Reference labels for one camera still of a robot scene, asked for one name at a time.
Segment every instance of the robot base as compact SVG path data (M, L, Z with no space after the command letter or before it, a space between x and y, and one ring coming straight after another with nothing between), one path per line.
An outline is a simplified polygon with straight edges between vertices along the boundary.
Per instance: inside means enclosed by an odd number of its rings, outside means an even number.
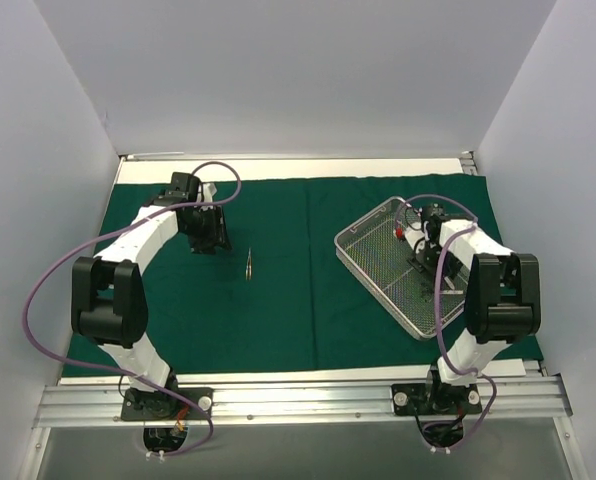
M162 408L147 408L139 403L132 402L131 389L125 395L125 401L122 404L120 419L124 422L149 422L154 420L175 420L178 412L184 407L180 402L176 402L173 407L170 402L163 405ZM182 388L176 391L185 398L188 398L207 415L211 416L211 406L213 404L213 390L211 388ZM184 420L204 420L206 416L197 410L190 408L185 415Z
M469 395L473 396L471 392L478 394L478 388L475 385L449 388L453 391L446 397L447 402L436 403L429 397L429 384L427 383L394 384L391 386L394 414L398 417L414 417L416 415L424 417L436 415L458 416L463 413L475 415L482 412L480 400L475 405L469 403Z

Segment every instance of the robotic arm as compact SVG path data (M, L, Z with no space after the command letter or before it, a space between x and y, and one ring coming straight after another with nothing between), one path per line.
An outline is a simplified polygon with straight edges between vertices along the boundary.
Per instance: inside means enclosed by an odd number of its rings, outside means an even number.
M134 222L177 203L211 202L213 184L186 173L174 173L168 188L140 208ZM221 207L187 207L165 212L120 236L94 257L80 257L72 271L71 325L125 370L176 390L171 367L147 336L148 308L142 274L156 253L177 233L188 236L193 253L231 250ZM175 399L130 378L126 397L137 408L171 411Z
M409 263L435 278L442 248L455 234L472 226L471 219L447 214L442 205L434 203L423 207L420 221L397 232L397 236L413 250ZM473 406L475 402L470 400L478 399L472 393L477 376L501 351L535 334L541 322L535 256L513 252L478 227L455 237L447 251L443 288L453 290L452 280L459 271L469 270L464 304L466 328L447 352L457 372L441 357L430 369L424 405L414 406L431 415Z

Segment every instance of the gray wall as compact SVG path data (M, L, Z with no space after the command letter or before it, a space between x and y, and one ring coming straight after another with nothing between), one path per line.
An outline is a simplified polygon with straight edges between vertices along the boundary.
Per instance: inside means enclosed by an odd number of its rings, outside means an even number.
M556 3L477 161L505 241L540 259L540 344L596 479L596 0Z
M0 479L15 478L45 383L57 364L23 337L34 280L99 224L115 152L36 6L0 1ZM69 278L33 307L34 330L64 351Z
M456 156L554 0L37 0L120 153Z

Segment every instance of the wire basket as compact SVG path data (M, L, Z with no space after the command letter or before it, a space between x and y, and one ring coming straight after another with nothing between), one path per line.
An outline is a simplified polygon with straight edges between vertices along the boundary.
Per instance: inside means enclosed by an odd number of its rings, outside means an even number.
M405 201L391 197L341 231L334 239L336 255L392 317L417 340L436 335L434 279L409 263L413 251L395 235L395 214ZM412 208L403 207L398 224L419 222ZM451 282L443 282L443 328L462 312L469 278L464 267Z

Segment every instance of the table surface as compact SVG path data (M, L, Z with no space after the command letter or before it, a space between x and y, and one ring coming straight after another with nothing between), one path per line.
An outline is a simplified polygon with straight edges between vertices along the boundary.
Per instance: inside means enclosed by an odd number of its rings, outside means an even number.
M102 231L129 223L173 171L201 160L131 161L121 165ZM190 255L177 236L163 247L144 282L148 334L178 373L305 371L429 364L435 341L410 337L336 258L333 238L392 195L445 194L465 203L493 238L499 232L483 177L462 175L457 159L274 160L229 162L245 181L225 208L234 250ZM229 172L199 176L233 191ZM375 175L382 178L358 178ZM244 281L249 247L253 280ZM445 329L451 343L461 318ZM112 364L74 337L69 356ZM499 358L542 359L535 338ZM100 375L66 367L63 376Z

